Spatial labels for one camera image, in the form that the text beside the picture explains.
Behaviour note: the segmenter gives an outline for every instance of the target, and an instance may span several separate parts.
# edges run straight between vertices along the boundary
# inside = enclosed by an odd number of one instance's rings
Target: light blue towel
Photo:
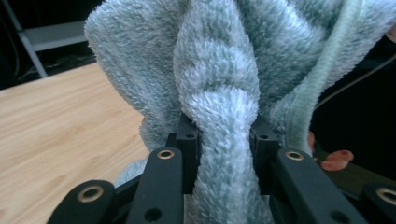
[[[186,223],[243,224],[273,222],[249,151],[257,114],[282,146],[310,154],[318,97],[395,22],[394,0],[109,0],[85,29],[111,83],[144,115],[148,150],[164,146],[181,111],[203,131]]]

